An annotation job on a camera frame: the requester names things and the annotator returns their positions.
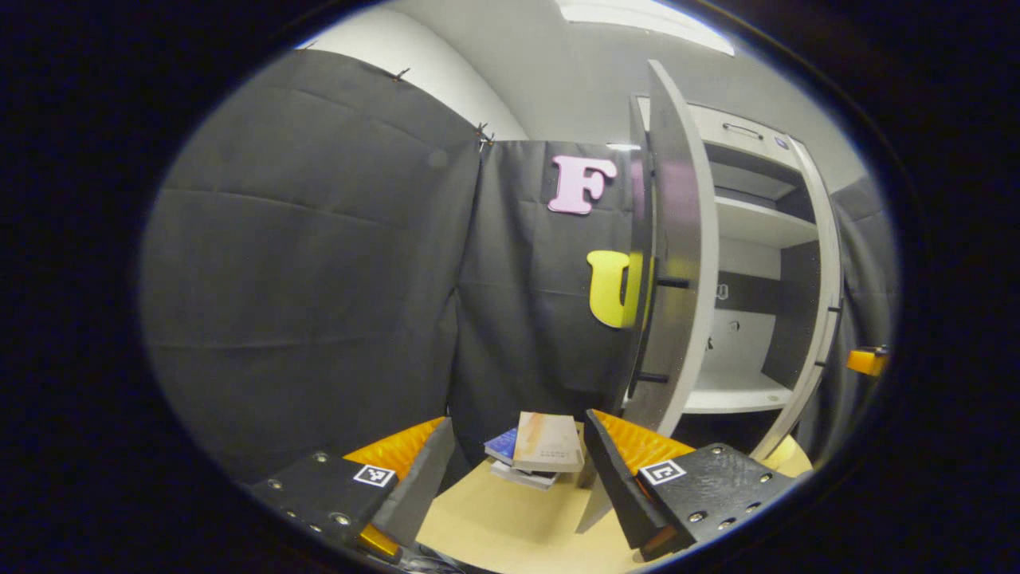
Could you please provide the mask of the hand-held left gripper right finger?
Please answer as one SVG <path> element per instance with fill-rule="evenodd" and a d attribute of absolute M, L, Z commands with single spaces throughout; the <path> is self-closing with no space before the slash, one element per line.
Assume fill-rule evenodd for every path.
<path fill-rule="evenodd" d="M 760 415 L 693 415 L 666 436 L 591 408 L 586 457 L 596 473 L 584 525 L 611 506 L 629 547 L 652 562 L 706 545 L 754 518 L 812 471 L 790 436 L 751 456 Z"/>

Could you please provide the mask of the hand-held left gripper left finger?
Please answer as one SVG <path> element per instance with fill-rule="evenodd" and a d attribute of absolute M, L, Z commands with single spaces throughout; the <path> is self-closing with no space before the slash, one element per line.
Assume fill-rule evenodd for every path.
<path fill-rule="evenodd" d="M 418 540 L 456 439 L 441 415 L 350 453 L 314 450 L 249 493 L 328 547 L 400 563 Z"/>

